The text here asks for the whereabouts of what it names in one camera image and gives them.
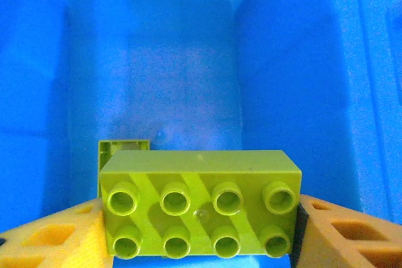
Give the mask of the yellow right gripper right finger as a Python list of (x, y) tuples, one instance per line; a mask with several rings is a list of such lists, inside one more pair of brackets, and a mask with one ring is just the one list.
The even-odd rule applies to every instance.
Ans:
[(401, 267), (401, 225), (301, 195), (290, 265)]

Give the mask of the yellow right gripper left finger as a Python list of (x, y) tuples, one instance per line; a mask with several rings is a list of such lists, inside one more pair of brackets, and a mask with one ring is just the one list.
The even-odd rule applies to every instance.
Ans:
[(112, 267), (96, 198), (1, 233), (1, 267)]

